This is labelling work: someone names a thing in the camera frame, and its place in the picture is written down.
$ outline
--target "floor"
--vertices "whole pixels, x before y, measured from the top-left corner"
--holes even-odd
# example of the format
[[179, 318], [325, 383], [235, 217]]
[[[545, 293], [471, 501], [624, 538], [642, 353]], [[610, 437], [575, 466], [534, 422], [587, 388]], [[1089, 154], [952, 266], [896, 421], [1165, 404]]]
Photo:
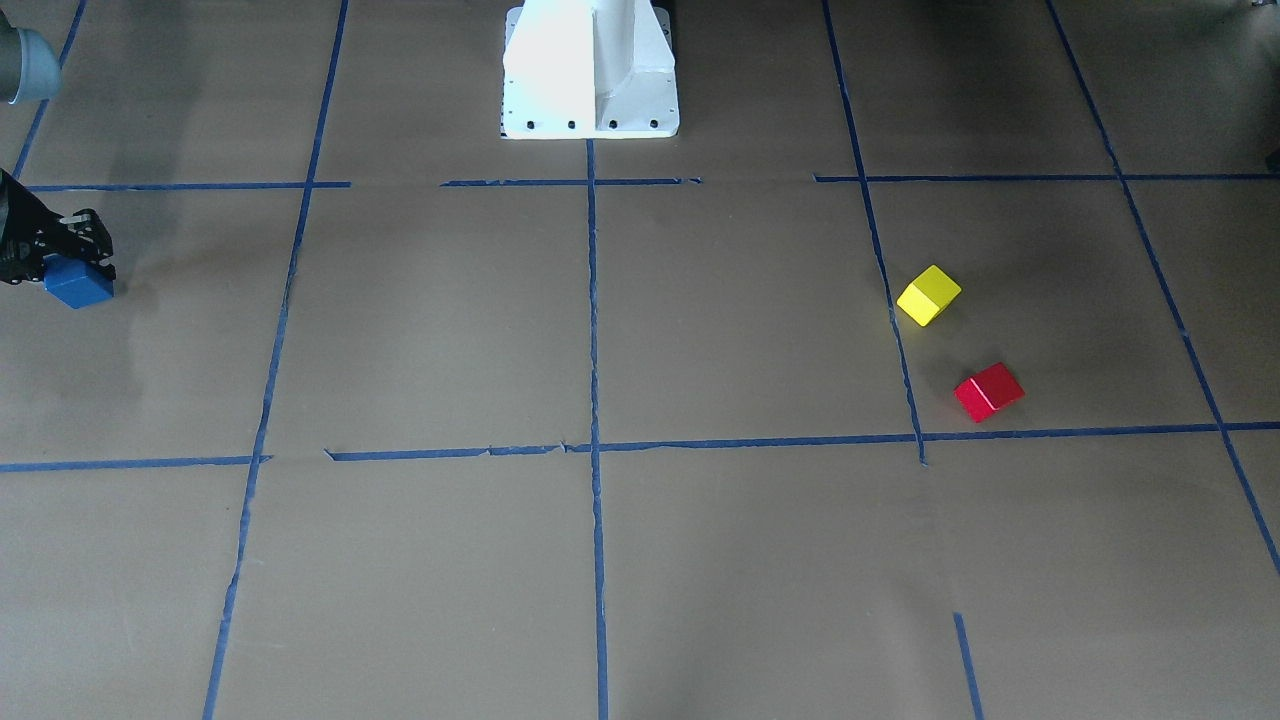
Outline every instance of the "floor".
[[512, 4], [4, 4], [120, 281], [0, 293], [0, 715], [1280, 716], [1280, 9], [684, 0], [521, 143]]

